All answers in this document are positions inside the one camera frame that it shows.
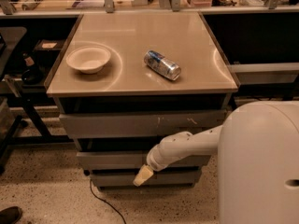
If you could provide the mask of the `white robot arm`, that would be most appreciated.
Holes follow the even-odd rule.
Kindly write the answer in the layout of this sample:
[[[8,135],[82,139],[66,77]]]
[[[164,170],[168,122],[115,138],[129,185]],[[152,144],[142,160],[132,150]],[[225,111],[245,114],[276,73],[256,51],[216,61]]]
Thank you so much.
[[[165,137],[149,151],[134,184],[176,161],[213,153],[220,224],[299,224],[298,101],[248,103],[218,127]]]

